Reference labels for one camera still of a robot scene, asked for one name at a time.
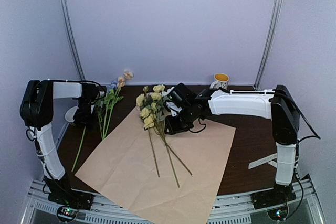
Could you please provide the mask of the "cream yellow rose stem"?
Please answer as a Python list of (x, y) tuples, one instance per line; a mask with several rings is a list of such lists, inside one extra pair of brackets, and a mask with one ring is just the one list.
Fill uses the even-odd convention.
[(136, 98), (136, 107), (139, 109), (139, 117), (143, 123), (144, 130), (148, 133), (148, 129), (150, 128), (151, 134), (154, 132), (163, 142), (163, 145), (167, 151), (176, 185), (178, 188), (180, 188), (180, 182), (175, 170), (172, 156), (174, 156), (181, 163), (181, 165), (190, 175), (193, 174), (166, 140), (165, 118), (168, 116), (168, 114), (164, 112), (164, 102), (166, 100), (165, 85), (155, 85), (152, 91), (149, 90), (148, 86), (145, 86), (143, 87), (143, 92)]

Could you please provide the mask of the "peach flower stem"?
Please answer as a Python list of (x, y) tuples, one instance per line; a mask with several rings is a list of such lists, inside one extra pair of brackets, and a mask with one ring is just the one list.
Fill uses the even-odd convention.
[(108, 134), (109, 125), (112, 118), (112, 112), (115, 105), (123, 99), (120, 95), (122, 88), (126, 82), (134, 78), (132, 71), (125, 70), (122, 76), (117, 77), (107, 87), (107, 94), (103, 98), (100, 110), (98, 111), (98, 119), (100, 126), (101, 139), (104, 140)]

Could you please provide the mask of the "white patterned mug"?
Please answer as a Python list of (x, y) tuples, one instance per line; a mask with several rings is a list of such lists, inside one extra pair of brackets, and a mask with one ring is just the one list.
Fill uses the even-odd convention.
[(211, 83), (211, 89), (228, 89), (229, 76), (224, 73), (214, 74), (214, 81)]

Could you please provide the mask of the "green and pink wrapping paper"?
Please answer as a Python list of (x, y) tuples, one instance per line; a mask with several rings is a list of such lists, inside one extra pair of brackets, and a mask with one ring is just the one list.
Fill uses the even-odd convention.
[(77, 178), (119, 206), (141, 210), (182, 197), (201, 196), (212, 206), (235, 135), (233, 127), (207, 120), (206, 129), (167, 136), (166, 140), (191, 170), (190, 175), (172, 156), (180, 188), (161, 139), (152, 138), (160, 171), (158, 178), (149, 137), (137, 109), (94, 149), (76, 172)]

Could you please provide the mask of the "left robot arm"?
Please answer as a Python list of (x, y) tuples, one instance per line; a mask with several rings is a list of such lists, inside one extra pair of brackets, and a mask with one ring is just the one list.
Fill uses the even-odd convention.
[(59, 159), (52, 131), (54, 101), (73, 99), (78, 101), (72, 116), (75, 125), (93, 125), (95, 103), (107, 95), (106, 90), (94, 81), (30, 80), (20, 106), (20, 116), (26, 127), (27, 137), (36, 145), (44, 175), (48, 179), (61, 180), (66, 171)]

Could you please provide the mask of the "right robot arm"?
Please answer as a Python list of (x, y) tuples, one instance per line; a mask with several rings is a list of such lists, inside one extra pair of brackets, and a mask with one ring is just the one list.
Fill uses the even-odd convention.
[(210, 87), (196, 94), (185, 84), (163, 93), (164, 106), (171, 112), (166, 119), (170, 135), (190, 130), (194, 121), (209, 116), (247, 116), (271, 122), (272, 138), (277, 150), (275, 184), (269, 192), (272, 203), (279, 204), (289, 196), (298, 160), (300, 113), (285, 86), (261, 91), (235, 91)]

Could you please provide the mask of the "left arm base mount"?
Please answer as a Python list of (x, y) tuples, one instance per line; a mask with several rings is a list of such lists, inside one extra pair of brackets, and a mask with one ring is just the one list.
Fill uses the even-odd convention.
[(71, 189), (67, 174), (60, 180), (49, 179), (45, 176), (45, 181), (50, 190), (49, 201), (74, 209), (91, 209), (93, 194)]

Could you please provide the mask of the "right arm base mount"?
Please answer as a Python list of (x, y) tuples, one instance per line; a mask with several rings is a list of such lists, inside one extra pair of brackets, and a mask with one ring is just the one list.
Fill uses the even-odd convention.
[(292, 183), (287, 186), (274, 184), (272, 189), (259, 191), (251, 194), (254, 209), (268, 208), (276, 205), (286, 204), (296, 199)]

